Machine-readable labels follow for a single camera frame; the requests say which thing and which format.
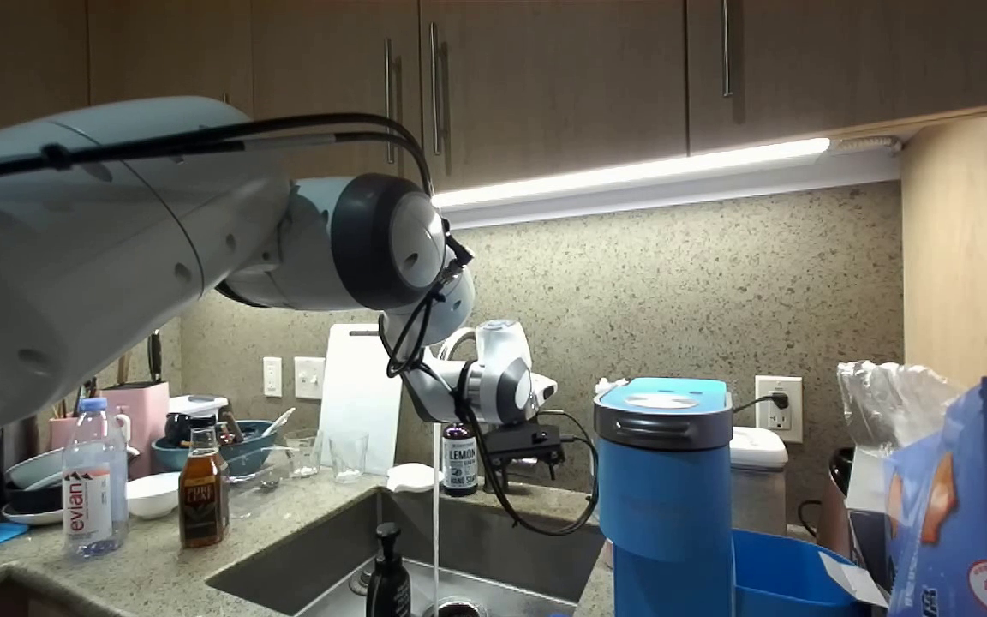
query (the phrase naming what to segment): bottle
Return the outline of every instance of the bottle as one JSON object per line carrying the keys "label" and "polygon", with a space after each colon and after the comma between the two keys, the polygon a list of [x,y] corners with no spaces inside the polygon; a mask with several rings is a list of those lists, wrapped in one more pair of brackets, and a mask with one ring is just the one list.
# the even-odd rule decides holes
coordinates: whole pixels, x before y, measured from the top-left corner
{"label": "bottle", "polygon": [[128,533],[128,434],[111,419],[107,396],[82,396],[61,475],[65,550],[77,557],[107,554]]}
{"label": "bottle", "polygon": [[215,443],[215,414],[190,419],[190,460],[183,490],[183,549],[218,546],[230,523],[226,468]]}
{"label": "bottle", "polygon": [[447,493],[474,493],[481,486],[481,443],[465,423],[447,423],[439,437],[441,473],[439,486]]}
{"label": "bottle", "polygon": [[399,523],[380,521],[376,523],[376,564],[367,581],[367,617],[412,617],[412,574],[402,564],[402,554],[394,549]]}

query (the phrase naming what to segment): upper cabinet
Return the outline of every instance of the upper cabinet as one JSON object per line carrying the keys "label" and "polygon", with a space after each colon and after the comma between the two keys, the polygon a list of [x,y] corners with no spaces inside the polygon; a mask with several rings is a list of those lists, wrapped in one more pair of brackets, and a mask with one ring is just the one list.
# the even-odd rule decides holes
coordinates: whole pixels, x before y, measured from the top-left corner
{"label": "upper cabinet", "polygon": [[246,0],[89,0],[96,101],[213,96],[249,101]]}
{"label": "upper cabinet", "polygon": [[426,0],[426,146],[439,171],[523,176],[679,155],[679,0]]}
{"label": "upper cabinet", "polygon": [[692,146],[987,106],[987,0],[689,0]]}
{"label": "upper cabinet", "polygon": [[[258,116],[380,112],[422,138],[418,0],[249,3]],[[304,171],[399,171],[402,149],[345,144],[310,149]]]}
{"label": "upper cabinet", "polygon": [[0,0],[0,128],[87,106],[87,0]]}
{"label": "upper cabinet", "polygon": [[987,0],[89,0],[89,96],[151,92],[384,112],[474,185],[987,110]]}

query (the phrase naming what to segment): plastic bag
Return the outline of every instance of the plastic bag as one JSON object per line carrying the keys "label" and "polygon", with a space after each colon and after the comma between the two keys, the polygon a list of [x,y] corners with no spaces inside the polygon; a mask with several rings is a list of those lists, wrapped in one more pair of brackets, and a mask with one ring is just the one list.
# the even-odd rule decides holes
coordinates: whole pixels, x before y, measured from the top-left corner
{"label": "plastic bag", "polygon": [[930,367],[907,363],[835,363],[843,419],[855,444],[907,444],[941,423],[961,387]]}

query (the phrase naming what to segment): wall outlet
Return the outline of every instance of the wall outlet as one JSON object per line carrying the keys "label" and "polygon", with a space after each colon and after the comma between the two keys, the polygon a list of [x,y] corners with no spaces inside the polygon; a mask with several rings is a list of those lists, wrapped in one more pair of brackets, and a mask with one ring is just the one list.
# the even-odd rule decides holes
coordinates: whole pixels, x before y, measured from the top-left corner
{"label": "wall outlet", "polygon": [[802,443],[802,378],[759,373],[753,396],[787,393],[787,407],[759,401],[759,423],[783,434],[786,443]]}
{"label": "wall outlet", "polygon": [[262,393],[264,396],[285,396],[285,361],[281,355],[262,361]]}
{"label": "wall outlet", "polygon": [[294,396],[323,401],[326,355],[294,355]]}

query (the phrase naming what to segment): blue trash can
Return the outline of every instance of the blue trash can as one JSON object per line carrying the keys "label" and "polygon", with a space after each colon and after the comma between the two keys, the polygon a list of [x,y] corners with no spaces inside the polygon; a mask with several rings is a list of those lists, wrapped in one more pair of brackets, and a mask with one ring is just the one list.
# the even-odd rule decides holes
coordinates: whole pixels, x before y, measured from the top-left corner
{"label": "blue trash can", "polygon": [[735,530],[735,554],[741,617],[855,617],[860,609],[855,596],[827,574],[815,546]]}
{"label": "blue trash can", "polygon": [[725,385],[634,378],[596,396],[592,420],[614,612],[735,612]]}

